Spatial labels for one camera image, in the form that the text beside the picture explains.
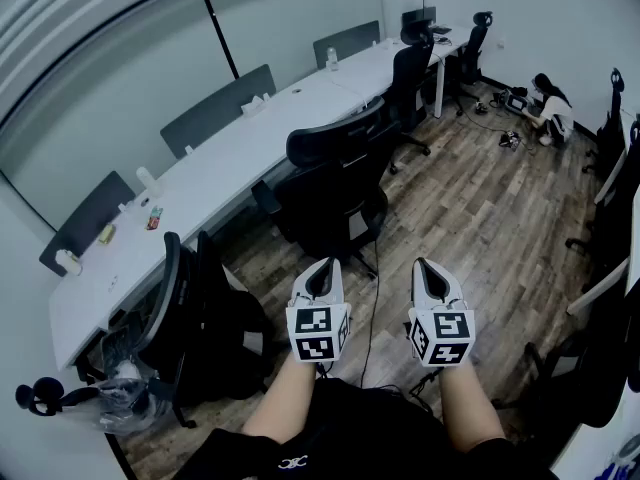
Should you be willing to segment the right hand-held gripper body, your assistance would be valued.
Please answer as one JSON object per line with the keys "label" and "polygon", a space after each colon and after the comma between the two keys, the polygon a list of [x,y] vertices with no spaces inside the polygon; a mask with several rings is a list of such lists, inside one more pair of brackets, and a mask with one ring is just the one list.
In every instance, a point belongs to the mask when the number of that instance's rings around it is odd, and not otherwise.
{"label": "right hand-held gripper body", "polygon": [[424,367],[452,367],[469,355],[476,339],[474,312],[464,300],[410,308],[409,341]]}

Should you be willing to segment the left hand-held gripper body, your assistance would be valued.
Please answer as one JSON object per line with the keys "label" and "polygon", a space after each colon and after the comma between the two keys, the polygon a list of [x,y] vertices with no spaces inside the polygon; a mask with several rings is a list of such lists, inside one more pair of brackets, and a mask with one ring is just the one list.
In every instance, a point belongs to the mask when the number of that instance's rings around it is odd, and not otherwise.
{"label": "left hand-held gripper body", "polygon": [[296,296],[286,308],[287,331],[301,363],[337,361],[350,334],[351,305]]}

